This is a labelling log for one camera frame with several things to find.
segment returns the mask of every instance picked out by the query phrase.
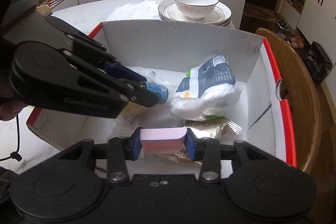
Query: doormat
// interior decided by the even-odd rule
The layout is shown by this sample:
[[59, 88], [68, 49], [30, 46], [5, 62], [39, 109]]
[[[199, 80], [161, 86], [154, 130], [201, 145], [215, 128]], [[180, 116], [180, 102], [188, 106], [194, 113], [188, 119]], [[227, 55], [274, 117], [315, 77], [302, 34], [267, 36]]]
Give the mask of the doormat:
[[274, 11], [248, 3], [245, 3], [243, 15], [272, 23], [276, 23], [279, 20]]

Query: blue can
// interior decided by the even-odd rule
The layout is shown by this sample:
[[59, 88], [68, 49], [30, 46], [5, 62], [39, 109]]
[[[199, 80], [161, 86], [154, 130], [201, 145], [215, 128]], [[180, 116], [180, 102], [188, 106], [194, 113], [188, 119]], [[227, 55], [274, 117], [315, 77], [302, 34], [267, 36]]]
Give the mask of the blue can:
[[147, 90], [156, 93], [159, 96], [158, 105], [163, 105], [168, 100], [168, 89], [164, 85], [155, 84], [152, 82], [144, 82]]

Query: white plate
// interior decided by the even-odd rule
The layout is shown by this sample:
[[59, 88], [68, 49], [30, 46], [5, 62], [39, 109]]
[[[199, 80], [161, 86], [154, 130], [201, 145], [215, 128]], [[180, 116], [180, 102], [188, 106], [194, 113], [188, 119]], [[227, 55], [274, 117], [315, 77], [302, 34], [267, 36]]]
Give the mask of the white plate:
[[159, 15], [165, 20], [169, 21], [185, 21], [185, 22], [197, 22], [203, 24], [211, 24], [211, 25], [227, 25], [231, 22], [231, 10], [219, 2], [214, 10], [214, 12], [208, 16], [206, 16], [202, 20], [191, 20], [188, 19], [185, 15], [183, 15], [176, 7], [174, 0], [164, 0], [159, 4]]

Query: chair backrest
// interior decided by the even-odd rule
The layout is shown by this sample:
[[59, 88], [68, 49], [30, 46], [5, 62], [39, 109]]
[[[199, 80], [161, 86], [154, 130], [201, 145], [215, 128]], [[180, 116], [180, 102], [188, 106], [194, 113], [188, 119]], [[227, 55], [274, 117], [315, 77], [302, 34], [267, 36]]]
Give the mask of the chair backrest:
[[274, 32], [259, 28], [273, 50], [283, 79], [281, 98], [288, 99], [293, 120], [297, 167], [310, 173], [320, 147], [321, 111], [314, 83], [299, 55]]

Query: pink sticky note pad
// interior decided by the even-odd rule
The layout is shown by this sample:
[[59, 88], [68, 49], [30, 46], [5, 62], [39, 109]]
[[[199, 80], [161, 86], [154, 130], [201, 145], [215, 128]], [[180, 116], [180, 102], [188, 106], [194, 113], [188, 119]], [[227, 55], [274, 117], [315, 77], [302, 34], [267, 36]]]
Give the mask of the pink sticky note pad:
[[187, 128], [141, 129], [140, 142], [145, 153], [175, 153], [183, 148]]

